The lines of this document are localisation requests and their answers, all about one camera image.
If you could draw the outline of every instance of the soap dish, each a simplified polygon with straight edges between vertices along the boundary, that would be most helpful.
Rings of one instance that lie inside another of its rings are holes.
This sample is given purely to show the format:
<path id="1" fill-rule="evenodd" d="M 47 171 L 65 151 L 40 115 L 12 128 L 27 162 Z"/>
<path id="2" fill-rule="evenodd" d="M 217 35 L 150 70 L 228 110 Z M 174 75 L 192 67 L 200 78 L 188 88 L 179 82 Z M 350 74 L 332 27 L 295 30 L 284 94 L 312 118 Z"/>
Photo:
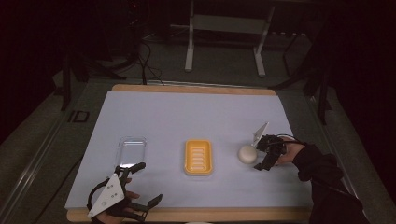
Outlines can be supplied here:
<path id="1" fill-rule="evenodd" d="M 186 142 L 184 171 L 187 175 L 210 175 L 213 170 L 212 148 L 207 140 Z"/>

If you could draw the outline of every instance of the person's arm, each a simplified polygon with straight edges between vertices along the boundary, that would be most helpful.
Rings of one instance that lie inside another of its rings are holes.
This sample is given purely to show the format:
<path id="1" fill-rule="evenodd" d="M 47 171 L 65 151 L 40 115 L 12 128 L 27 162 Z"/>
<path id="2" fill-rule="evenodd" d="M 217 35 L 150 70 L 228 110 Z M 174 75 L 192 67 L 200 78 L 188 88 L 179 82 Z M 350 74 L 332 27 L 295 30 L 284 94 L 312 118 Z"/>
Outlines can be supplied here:
<path id="1" fill-rule="evenodd" d="M 311 181 L 314 207 L 310 223 L 369 223 L 361 202 L 342 183 L 343 172 L 334 155 L 322 155 L 315 145 L 287 144 L 287 149 L 277 163 L 292 162 L 300 180 Z"/>

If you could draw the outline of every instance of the white ball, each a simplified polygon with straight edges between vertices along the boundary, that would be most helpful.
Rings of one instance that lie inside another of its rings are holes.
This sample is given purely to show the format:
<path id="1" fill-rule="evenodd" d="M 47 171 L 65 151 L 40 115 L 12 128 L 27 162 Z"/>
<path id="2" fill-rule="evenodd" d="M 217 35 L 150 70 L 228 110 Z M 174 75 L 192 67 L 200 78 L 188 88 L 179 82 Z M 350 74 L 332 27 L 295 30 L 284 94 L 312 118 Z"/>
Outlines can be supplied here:
<path id="1" fill-rule="evenodd" d="M 238 158 L 244 164 L 251 164 L 257 159 L 257 150 L 252 146 L 241 147 L 238 151 Z"/>

